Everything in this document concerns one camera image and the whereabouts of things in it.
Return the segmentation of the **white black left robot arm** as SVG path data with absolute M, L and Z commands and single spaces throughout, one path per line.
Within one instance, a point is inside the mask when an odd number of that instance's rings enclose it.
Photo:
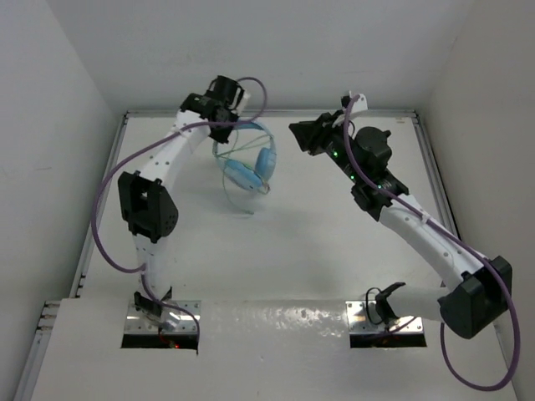
M 118 179 L 120 209 L 133 236 L 140 269 L 135 307 L 151 321 L 169 328 L 188 311 L 172 301 L 165 278 L 167 238 L 179 211 L 172 192 L 179 172 L 207 138 L 226 140 L 249 99 L 236 80 L 217 76 L 204 94 L 189 94 L 163 142 L 148 151 L 148 160 Z

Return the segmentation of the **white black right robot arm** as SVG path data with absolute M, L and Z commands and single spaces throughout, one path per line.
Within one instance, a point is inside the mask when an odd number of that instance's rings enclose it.
M 377 324 L 418 316 L 444 323 L 461 338 L 475 337 L 508 309 L 511 265 L 501 256 L 489 260 L 468 251 L 424 211 L 388 169 L 390 131 L 365 126 L 346 135 L 351 125 L 338 123 L 340 115 L 324 113 L 289 129 L 301 151 L 326 154 L 352 181 L 359 208 L 406 241 L 444 284 L 428 290 L 395 282 L 380 290 L 371 307 Z

